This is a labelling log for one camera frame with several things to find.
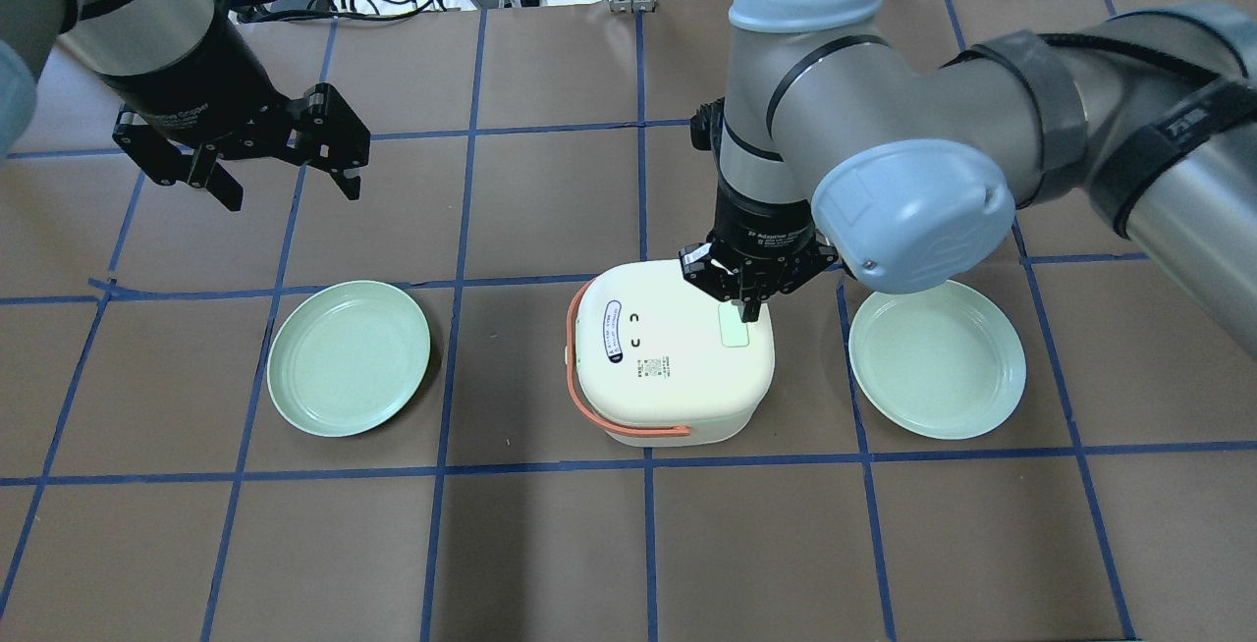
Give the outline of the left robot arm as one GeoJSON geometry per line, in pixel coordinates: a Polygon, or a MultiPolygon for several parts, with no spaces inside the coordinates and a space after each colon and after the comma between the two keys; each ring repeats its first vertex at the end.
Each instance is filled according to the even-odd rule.
{"type": "Polygon", "coordinates": [[[243,186],[222,163],[275,158],[360,197],[371,134],[326,82],[289,99],[229,15],[275,0],[3,0],[3,151],[36,111],[57,44],[122,101],[113,139],[158,186],[202,188],[229,211],[243,186]]]}

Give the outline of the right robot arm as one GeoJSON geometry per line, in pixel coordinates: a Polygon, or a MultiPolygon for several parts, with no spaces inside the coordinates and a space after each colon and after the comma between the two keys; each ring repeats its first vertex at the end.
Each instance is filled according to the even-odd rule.
{"type": "Polygon", "coordinates": [[[1084,188],[1254,351],[1254,21],[1231,4],[1016,30],[920,75],[882,0],[733,0],[727,95],[691,121],[716,160],[683,278],[753,323],[833,263],[925,291],[985,260],[1017,209],[1084,188]]]}

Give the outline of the green plate near right arm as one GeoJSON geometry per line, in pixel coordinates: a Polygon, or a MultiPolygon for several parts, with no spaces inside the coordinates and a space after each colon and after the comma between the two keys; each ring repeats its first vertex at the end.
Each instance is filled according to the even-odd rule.
{"type": "Polygon", "coordinates": [[[1018,410],[1019,334],[988,297],[957,281],[871,294],[851,320],[854,382],[892,423],[928,438],[980,437],[1018,410]]]}

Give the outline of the green plate near left arm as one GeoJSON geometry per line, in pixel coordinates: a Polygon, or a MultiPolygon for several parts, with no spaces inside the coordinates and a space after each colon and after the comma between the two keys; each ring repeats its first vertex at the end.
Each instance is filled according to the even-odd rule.
{"type": "Polygon", "coordinates": [[[431,351],[427,317],[412,297],[383,283],[342,283],[283,320],[266,389],[280,417],[305,435],[357,436],[409,405],[431,351]]]}

